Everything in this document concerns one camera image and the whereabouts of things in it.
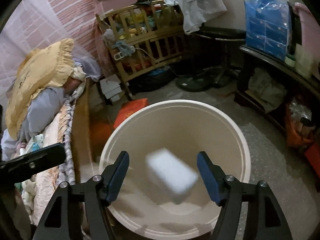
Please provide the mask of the white box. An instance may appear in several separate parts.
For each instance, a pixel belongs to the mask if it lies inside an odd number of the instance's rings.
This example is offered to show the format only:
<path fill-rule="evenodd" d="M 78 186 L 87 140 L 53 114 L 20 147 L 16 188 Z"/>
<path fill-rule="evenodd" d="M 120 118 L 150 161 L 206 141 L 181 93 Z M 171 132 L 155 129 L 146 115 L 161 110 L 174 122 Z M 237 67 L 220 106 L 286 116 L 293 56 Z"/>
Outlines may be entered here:
<path fill-rule="evenodd" d="M 147 154 L 145 164 L 149 180 L 177 205 L 188 198 L 199 179 L 194 169 L 166 148 Z"/>

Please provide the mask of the white trash bucket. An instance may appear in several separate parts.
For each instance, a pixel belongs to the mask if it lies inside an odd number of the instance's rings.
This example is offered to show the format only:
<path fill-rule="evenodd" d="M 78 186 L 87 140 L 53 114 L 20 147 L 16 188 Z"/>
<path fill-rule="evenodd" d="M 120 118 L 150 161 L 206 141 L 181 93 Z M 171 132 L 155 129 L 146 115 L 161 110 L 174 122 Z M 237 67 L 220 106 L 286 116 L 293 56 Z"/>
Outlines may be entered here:
<path fill-rule="evenodd" d="M 150 239 L 192 239 L 214 229 L 220 208 L 197 169 L 199 152 L 239 181 L 248 182 L 251 173 L 238 125 L 198 101 L 162 101 L 128 117 L 108 139 L 100 170 L 121 151 L 129 154 L 129 169 L 108 209 L 127 229 Z"/>

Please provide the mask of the pink embroidered bedspread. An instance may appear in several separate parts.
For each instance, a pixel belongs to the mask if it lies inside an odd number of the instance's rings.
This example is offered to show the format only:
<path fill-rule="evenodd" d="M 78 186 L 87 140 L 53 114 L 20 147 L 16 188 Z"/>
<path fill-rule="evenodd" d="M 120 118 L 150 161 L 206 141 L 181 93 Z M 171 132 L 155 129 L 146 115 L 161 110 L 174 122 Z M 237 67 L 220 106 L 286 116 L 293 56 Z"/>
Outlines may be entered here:
<path fill-rule="evenodd" d="M 22 203 L 33 225 L 39 224 L 58 185 L 63 181 L 70 185 L 75 183 L 71 130 L 76 101 L 75 96 L 67 97 L 51 123 L 37 136 L 40 150 L 49 150 L 50 146 L 61 147 L 62 162 L 59 162 L 57 150 L 54 150 L 53 159 L 40 165 L 42 170 L 27 176 L 27 179 L 20 183 Z"/>

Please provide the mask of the brown white fleece blanket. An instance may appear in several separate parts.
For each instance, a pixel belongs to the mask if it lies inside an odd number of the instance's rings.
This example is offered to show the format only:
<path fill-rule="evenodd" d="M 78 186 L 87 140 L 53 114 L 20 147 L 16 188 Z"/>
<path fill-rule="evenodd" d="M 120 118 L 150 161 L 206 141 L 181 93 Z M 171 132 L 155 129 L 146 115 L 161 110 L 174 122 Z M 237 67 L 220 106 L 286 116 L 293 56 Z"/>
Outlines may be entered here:
<path fill-rule="evenodd" d="M 58 127 L 58 142 L 63 144 L 65 150 L 65 161 L 60 164 L 57 168 L 57 180 L 56 186 L 61 182 L 66 181 L 69 184 L 75 184 L 75 171 L 74 171 L 74 161 L 72 157 L 71 149 L 71 137 L 72 137 L 72 126 L 73 126 L 73 117 L 75 112 L 75 105 L 77 100 L 83 94 L 86 87 L 86 82 L 80 84 L 75 91 L 66 97 L 66 100 L 63 103 L 59 111 L 59 127 Z"/>

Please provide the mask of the grey blue quilt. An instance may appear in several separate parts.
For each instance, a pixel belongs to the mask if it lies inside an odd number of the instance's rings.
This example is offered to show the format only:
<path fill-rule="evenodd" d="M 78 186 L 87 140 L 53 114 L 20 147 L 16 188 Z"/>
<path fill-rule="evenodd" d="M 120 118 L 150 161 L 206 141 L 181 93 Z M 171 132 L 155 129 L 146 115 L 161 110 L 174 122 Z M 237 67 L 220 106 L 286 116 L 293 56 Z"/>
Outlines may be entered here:
<path fill-rule="evenodd" d="M 10 160 L 20 142 L 29 141 L 33 136 L 40 134 L 60 111 L 65 99 L 65 90 L 62 87 L 45 88 L 29 105 L 17 138 L 13 139 L 8 130 L 3 132 L 2 160 Z"/>

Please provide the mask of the red gift box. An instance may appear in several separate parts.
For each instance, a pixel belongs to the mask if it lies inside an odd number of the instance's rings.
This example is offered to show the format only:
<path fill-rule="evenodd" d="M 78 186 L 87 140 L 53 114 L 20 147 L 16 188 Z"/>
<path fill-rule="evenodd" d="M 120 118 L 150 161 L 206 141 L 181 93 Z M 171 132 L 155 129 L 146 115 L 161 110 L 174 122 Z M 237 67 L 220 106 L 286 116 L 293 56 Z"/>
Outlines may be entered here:
<path fill-rule="evenodd" d="M 147 98 L 137 99 L 122 104 L 118 115 L 114 121 L 113 128 L 116 129 L 121 125 L 127 118 L 135 114 L 137 111 L 143 109 L 149 104 Z"/>

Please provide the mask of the yellow ruffled pillow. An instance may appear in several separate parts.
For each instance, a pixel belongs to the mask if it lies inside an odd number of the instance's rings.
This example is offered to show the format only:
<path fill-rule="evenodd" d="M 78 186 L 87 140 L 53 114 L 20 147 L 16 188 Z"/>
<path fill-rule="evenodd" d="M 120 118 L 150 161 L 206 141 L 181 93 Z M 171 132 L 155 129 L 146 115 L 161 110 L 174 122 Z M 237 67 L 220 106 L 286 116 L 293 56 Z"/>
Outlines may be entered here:
<path fill-rule="evenodd" d="M 16 140 L 28 107 L 47 87 L 62 87 L 73 71 L 71 52 L 74 40 L 63 39 L 47 48 L 37 50 L 18 71 L 8 100 L 5 123 Z"/>

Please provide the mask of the black fan base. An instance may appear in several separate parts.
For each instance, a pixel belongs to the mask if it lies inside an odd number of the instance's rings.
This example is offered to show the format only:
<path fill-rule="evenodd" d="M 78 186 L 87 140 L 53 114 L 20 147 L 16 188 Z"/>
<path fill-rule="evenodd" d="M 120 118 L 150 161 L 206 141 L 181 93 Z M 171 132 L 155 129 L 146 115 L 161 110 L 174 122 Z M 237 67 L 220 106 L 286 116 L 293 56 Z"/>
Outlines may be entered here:
<path fill-rule="evenodd" d="M 204 92 L 212 88 L 209 81 L 203 78 L 179 77 L 176 80 L 176 86 L 187 92 Z"/>

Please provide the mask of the wooden baby crib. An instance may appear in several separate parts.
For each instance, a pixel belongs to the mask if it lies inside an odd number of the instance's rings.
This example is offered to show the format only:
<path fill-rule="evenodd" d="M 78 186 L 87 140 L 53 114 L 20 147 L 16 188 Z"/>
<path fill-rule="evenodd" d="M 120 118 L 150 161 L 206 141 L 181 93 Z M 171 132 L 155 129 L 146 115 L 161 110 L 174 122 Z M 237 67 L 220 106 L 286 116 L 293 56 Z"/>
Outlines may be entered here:
<path fill-rule="evenodd" d="M 109 10 L 96 20 L 129 100 L 131 80 L 178 61 L 185 51 L 183 14 L 163 0 Z"/>

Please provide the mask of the pink storage bin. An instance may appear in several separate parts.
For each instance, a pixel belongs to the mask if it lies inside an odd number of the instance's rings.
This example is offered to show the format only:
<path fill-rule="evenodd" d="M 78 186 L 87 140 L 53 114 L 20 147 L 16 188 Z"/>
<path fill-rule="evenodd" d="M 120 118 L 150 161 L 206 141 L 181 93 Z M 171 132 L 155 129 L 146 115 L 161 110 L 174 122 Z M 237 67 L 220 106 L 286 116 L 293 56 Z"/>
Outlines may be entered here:
<path fill-rule="evenodd" d="M 319 24 L 306 5 L 296 2 L 294 9 L 301 22 L 302 46 L 319 60 Z"/>

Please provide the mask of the white plastic bag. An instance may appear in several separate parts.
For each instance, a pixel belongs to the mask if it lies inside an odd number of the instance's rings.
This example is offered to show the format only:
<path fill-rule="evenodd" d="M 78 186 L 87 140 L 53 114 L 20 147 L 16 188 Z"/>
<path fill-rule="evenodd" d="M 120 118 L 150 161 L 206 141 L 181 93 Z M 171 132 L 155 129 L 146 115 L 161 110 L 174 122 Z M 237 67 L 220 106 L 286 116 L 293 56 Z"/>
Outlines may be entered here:
<path fill-rule="evenodd" d="M 183 30 L 187 35 L 199 31 L 202 24 L 227 12 L 222 0 L 165 0 L 165 4 L 180 7 Z"/>

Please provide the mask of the wooden bed frame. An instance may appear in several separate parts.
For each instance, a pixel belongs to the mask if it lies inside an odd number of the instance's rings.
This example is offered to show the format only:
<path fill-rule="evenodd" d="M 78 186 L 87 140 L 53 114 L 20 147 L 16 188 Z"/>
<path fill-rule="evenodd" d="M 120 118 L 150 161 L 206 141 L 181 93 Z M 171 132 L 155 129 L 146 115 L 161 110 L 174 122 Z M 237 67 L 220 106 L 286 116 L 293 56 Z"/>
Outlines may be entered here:
<path fill-rule="evenodd" d="M 101 152 L 111 133 L 107 106 L 98 85 L 87 79 L 84 92 L 75 103 L 71 150 L 77 184 L 99 173 Z"/>

